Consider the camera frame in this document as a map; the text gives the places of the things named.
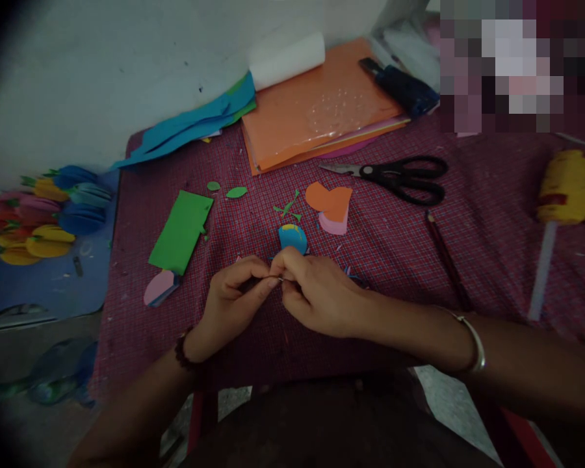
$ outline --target left hand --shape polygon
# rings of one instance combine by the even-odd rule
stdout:
[[[205,361],[248,327],[269,293],[280,284],[268,275],[269,266],[251,255],[213,276],[202,320],[184,342],[188,360]],[[262,281],[243,294],[239,287],[252,277]]]

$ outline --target pencil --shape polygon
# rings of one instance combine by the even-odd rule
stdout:
[[[447,272],[451,285],[453,286],[453,291],[457,296],[457,300],[460,304],[460,309],[463,312],[471,312],[473,310],[473,305],[472,302],[470,301],[470,297],[468,296],[468,292],[466,291],[466,288],[463,286],[460,273],[457,271],[455,263],[453,263],[453,259],[450,256],[449,248],[444,242],[442,234],[440,234],[440,228],[436,223],[436,219],[429,210],[424,212],[424,220],[429,230],[429,234],[431,235],[431,238],[435,244],[437,254],[440,257],[442,265],[444,266],[444,269]]]

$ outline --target scissor blade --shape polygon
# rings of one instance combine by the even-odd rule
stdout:
[[[354,164],[321,164],[321,169],[327,169],[338,174],[351,174],[352,176],[359,177],[359,168]]]

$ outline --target orange folder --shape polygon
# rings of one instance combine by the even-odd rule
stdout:
[[[381,135],[375,131],[311,151],[405,113],[359,66],[365,57],[372,57],[371,47],[358,38],[328,50],[323,65],[256,93],[257,108],[242,117],[254,175]]]

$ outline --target hand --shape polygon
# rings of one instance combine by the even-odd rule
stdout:
[[[326,257],[304,257],[296,248],[286,247],[273,259],[270,274],[285,279],[282,302],[286,310],[324,335],[355,337],[364,310],[372,306],[372,293],[358,287]]]
[[[266,263],[251,255],[213,276],[203,317],[184,342],[188,360],[205,361],[247,328],[269,293],[280,284],[277,278],[268,278],[268,270]],[[243,294],[239,287],[251,278],[262,281]]]

